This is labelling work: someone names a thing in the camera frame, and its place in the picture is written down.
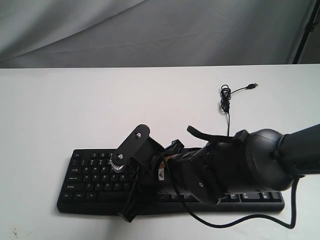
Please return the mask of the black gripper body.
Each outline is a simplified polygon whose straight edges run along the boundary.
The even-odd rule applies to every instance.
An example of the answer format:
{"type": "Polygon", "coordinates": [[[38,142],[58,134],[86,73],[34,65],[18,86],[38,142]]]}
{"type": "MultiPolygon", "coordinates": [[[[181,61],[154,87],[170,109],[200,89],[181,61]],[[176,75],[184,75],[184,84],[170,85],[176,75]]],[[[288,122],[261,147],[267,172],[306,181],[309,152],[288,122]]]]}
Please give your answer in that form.
{"type": "Polygon", "coordinates": [[[215,143],[186,150],[179,141],[164,148],[152,139],[139,149],[139,189],[145,200],[159,195],[191,195],[201,204],[216,206],[225,193],[210,164],[215,143]]]}

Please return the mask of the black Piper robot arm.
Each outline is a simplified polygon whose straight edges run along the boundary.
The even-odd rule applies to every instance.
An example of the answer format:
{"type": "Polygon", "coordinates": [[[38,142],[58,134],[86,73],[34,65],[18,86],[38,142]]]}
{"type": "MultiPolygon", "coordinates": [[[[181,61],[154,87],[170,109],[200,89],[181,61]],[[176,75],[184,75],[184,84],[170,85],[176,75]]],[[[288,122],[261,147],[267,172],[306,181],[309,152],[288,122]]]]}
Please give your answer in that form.
{"type": "Polygon", "coordinates": [[[131,222],[160,195],[185,196],[216,207],[229,194],[296,193],[298,181],[320,172],[318,125],[281,134],[272,129],[241,130],[234,136],[210,135],[189,126],[187,131],[206,141],[186,149],[175,140],[161,146],[145,124],[138,125],[110,159],[113,169],[126,173],[132,188],[119,215],[131,222]]]}

